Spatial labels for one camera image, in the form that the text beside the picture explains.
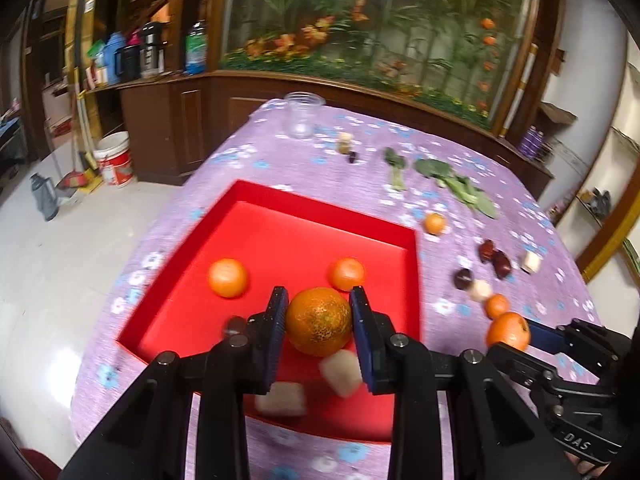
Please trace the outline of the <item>dark plum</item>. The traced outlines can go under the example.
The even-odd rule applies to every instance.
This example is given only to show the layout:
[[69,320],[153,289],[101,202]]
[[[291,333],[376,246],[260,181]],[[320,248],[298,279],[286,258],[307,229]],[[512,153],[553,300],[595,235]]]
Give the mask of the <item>dark plum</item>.
[[224,338],[230,338],[235,335],[242,335],[246,330],[247,320],[239,315],[232,315],[224,323],[224,329],[222,330],[222,336]]
[[461,268],[457,270],[452,280],[454,281],[455,288],[467,290],[473,285],[474,275],[470,269]]

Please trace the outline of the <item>speckled orange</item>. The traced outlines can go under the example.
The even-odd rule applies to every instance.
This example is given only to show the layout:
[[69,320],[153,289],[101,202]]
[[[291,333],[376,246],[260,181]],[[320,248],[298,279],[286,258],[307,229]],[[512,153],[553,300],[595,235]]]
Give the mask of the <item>speckled orange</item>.
[[349,342],[352,309],[347,300],[332,288],[307,288],[296,294],[288,305],[285,331],[299,352],[326,358]]

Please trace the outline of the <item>edge orange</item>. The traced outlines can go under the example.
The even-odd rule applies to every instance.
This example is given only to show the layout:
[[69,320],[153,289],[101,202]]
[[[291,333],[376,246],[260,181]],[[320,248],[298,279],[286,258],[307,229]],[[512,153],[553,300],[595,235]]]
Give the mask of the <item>edge orange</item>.
[[208,284],[222,298],[242,296],[250,284],[250,274],[238,260],[223,258],[215,261],[208,270]]

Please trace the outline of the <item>large dark red date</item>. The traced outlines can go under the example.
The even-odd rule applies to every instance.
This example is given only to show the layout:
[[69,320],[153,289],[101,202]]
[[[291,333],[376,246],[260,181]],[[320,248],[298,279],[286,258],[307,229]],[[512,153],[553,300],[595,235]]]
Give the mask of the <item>large dark red date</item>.
[[491,263],[499,280],[504,280],[512,273],[511,260],[502,250],[495,250],[492,253]]

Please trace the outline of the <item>small orange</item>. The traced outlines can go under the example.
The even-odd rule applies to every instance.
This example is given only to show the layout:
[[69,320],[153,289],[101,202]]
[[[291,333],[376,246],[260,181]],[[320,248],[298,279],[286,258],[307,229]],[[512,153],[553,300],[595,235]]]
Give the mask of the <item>small orange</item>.
[[439,236],[446,230],[447,219],[438,212],[431,212],[425,216],[423,225],[425,232],[430,235]]

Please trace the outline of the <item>round sugarcane piece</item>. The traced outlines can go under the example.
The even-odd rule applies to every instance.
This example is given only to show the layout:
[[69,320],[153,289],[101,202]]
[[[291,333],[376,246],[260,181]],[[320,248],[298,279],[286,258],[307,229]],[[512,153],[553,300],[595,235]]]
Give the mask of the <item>round sugarcane piece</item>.
[[489,299],[493,293],[491,284],[485,280],[472,281],[472,284],[468,289],[469,297],[481,304]]

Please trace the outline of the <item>red tray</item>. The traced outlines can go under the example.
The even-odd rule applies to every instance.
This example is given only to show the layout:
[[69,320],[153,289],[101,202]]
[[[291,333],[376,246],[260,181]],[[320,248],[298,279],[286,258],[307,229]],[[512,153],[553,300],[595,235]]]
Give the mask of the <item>red tray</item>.
[[[395,330],[421,336],[416,234],[400,224],[311,198],[237,180],[160,269],[117,341],[142,362],[160,352],[205,352],[221,341],[232,315],[265,310],[273,287],[295,296],[329,286],[329,267],[344,257],[366,268],[373,310]],[[242,296],[222,298],[208,284],[217,260],[238,260],[250,274]]]

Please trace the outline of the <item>bok choy leaf bunch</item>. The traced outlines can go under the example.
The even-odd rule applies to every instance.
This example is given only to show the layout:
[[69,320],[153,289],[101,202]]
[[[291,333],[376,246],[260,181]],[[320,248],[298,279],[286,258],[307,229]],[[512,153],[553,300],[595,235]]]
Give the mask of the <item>bok choy leaf bunch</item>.
[[419,158],[413,163],[413,168],[424,178],[435,179],[448,188],[463,205],[479,211],[488,218],[498,218],[498,207],[485,191],[476,186],[469,177],[455,172],[446,162]]

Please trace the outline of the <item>small bok choy stalk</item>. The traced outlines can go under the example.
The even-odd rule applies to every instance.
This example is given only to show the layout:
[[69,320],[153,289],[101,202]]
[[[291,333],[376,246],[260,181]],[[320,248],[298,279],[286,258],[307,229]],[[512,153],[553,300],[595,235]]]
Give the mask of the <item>small bok choy stalk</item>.
[[399,155],[393,148],[386,148],[384,150],[384,160],[390,166],[390,186],[395,191],[403,191],[406,188],[402,178],[402,172],[406,168],[405,157]]

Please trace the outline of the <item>wooden cabinet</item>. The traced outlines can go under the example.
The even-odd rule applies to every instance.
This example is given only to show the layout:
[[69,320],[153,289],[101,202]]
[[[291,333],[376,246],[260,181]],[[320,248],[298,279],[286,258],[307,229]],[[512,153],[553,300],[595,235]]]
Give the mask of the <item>wooden cabinet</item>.
[[134,174],[179,185],[265,102],[269,82],[226,70],[114,84],[90,93],[104,119],[128,131]]

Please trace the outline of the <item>broom and dustpan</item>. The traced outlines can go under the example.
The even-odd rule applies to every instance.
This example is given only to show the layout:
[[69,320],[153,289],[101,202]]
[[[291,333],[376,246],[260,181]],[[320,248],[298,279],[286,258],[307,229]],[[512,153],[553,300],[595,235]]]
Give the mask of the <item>broom and dustpan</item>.
[[51,150],[54,166],[58,170],[58,183],[55,185],[56,197],[70,200],[77,192],[91,194],[103,183],[100,168],[93,156],[94,144],[85,101],[86,92],[80,88],[80,75],[77,67],[73,70],[72,112],[77,125],[72,128],[70,148],[72,151],[72,169],[63,174]]

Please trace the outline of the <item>grey floor thermos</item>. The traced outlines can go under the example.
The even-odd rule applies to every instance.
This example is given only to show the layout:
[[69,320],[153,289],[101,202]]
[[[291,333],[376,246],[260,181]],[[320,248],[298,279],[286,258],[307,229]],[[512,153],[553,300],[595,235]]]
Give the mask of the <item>grey floor thermos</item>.
[[52,180],[41,174],[32,174],[30,189],[43,219],[51,221],[58,214],[58,196],[56,196]]

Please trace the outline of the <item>green label water bottle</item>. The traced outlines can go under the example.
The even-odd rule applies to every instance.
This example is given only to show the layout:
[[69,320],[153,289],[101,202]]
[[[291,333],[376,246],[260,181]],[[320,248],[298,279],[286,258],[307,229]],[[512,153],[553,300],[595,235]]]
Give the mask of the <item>green label water bottle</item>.
[[206,70],[207,34],[203,22],[196,22],[186,35],[186,72],[189,75],[204,73]]

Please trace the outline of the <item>steel thermos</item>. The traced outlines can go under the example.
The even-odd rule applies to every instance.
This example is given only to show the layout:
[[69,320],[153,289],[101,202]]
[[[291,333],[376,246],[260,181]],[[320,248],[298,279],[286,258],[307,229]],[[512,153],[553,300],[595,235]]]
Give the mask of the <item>steel thermos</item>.
[[164,71],[164,27],[161,22],[149,22],[140,30],[140,65],[143,78],[155,78]]

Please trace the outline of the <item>flower aquarium display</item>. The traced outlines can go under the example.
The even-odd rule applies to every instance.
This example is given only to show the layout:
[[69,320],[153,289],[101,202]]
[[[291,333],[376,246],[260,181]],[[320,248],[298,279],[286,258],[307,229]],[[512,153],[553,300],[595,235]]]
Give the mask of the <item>flower aquarium display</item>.
[[532,0],[226,0],[220,64],[356,84],[490,128]]

